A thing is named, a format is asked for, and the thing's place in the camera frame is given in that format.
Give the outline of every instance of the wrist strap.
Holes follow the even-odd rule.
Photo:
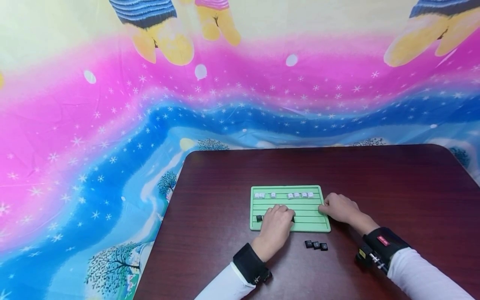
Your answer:
[[[245,280],[253,285],[259,282],[265,282],[272,277],[272,273],[265,266],[265,263],[257,256],[249,243],[240,249],[233,256],[233,263],[243,275]]]
[[[397,251],[410,247],[407,242],[386,227],[377,228],[364,235],[363,240],[387,266],[390,266],[390,261]]]

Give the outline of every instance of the cartoon character leg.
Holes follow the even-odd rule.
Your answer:
[[[169,18],[147,31],[168,61],[183,66],[192,61],[194,50],[192,41],[180,29],[180,21]]]
[[[480,7],[454,15],[448,22],[448,30],[442,37],[435,55],[443,56],[456,48],[480,27]]]
[[[200,19],[200,24],[202,25],[202,35],[204,39],[209,41],[216,41],[220,37],[220,30],[216,24],[218,20],[217,11],[205,7],[205,6],[197,6],[197,13]]]
[[[235,23],[233,23],[232,13],[230,8],[218,11],[218,27],[223,33],[225,39],[232,46],[237,46],[240,44],[241,36],[238,30],[235,28]]]
[[[424,14],[408,20],[405,30],[388,47],[384,61],[392,67],[404,65],[423,51],[447,30],[448,17]]]
[[[149,36],[147,30],[132,24],[125,24],[124,26],[128,35],[132,39],[138,54],[147,61],[155,63],[155,42],[151,36]]]

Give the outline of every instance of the colorful backdrop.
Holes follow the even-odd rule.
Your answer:
[[[479,182],[479,26],[480,0],[0,3],[0,300],[131,299],[192,151],[434,143]]]

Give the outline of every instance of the hand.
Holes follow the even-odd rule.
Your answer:
[[[265,213],[260,234],[251,243],[252,249],[263,262],[272,258],[287,241],[294,215],[293,210],[278,204]]]
[[[339,222],[350,224],[361,235],[369,234],[380,227],[372,218],[362,213],[354,201],[344,195],[330,193],[324,202],[324,205],[318,206],[319,212]]]

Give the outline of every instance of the wooden table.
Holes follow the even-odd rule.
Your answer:
[[[190,154],[137,289],[136,300],[191,300],[258,232],[254,185],[310,185],[342,193],[480,299],[480,189],[436,145],[208,151]],[[246,299],[406,299],[385,276],[354,263],[355,235],[290,235],[268,262],[273,280]],[[306,249],[305,240],[329,251]]]

